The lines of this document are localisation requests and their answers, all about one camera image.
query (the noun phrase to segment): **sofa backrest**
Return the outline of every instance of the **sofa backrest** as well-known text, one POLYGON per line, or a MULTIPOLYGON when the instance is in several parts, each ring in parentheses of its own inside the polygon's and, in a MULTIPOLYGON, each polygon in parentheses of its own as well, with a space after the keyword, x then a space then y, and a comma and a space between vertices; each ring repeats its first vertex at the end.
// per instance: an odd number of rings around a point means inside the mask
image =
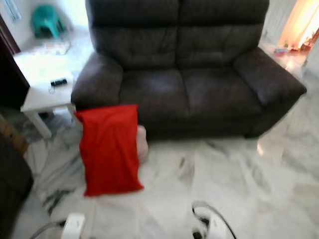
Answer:
POLYGON ((95 50, 125 70, 226 66, 258 45, 269 0, 86 0, 95 50))
POLYGON ((175 65, 178 0, 86 0, 93 46, 126 70, 175 65))
POLYGON ((256 47, 268 5, 269 0, 181 0, 178 66, 225 66, 256 47))

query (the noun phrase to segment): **table leg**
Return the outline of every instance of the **table leg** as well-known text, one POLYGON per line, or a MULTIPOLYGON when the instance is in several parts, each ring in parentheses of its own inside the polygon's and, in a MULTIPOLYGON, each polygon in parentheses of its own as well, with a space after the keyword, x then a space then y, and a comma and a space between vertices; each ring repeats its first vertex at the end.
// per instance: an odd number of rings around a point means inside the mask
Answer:
POLYGON ((24 114, 29 118, 29 120, 34 124, 36 129, 40 132, 43 138, 51 138, 52 133, 45 125, 41 117, 37 112, 24 112, 24 114))
POLYGON ((67 108, 72 116, 72 119, 75 123, 75 126, 78 128, 78 129, 82 129, 82 124, 81 122, 78 120, 78 118, 74 115, 74 112, 75 112, 75 108, 73 105, 67 105, 67 108))

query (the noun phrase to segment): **green stool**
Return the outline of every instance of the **green stool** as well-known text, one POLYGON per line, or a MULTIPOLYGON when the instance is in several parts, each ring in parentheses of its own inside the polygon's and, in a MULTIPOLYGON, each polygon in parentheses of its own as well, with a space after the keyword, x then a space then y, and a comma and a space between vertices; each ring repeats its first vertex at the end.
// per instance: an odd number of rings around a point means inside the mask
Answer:
POLYGON ((58 26, 62 32, 65 31, 58 14, 51 5, 41 5, 36 8, 32 15, 32 25, 36 37, 41 36, 41 28, 48 28, 54 38, 60 37, 58 26))

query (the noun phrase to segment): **red cushion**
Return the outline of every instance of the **red cushion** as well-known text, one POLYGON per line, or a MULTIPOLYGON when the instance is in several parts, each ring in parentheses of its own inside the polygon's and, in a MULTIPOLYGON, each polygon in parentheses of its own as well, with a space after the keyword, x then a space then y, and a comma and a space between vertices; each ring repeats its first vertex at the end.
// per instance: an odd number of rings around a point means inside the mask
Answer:
POLYGON ((83 124, 80 152, 85 196, 143 189, 138 179, 137 106, 97 108, 74 113, 83 124))

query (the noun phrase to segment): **white side table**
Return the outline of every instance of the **white side table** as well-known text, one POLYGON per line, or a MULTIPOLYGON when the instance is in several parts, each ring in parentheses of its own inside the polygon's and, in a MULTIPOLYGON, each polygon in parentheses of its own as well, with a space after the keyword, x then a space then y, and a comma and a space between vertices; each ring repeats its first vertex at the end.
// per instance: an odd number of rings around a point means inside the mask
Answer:
POLYGON ((56 87, 54 92, 49 91, 49 82, 31 85, 21 107, 21 112, 24 112, 44 138, 50 138, 52 133, 40 118, 39 113, 52 111, 55 108, 67 107, 76 126, 81 128, 81 123, 73 114, 75 108, 71 104, 73 80, 67 78, 67 81, 67 85, 56 87))

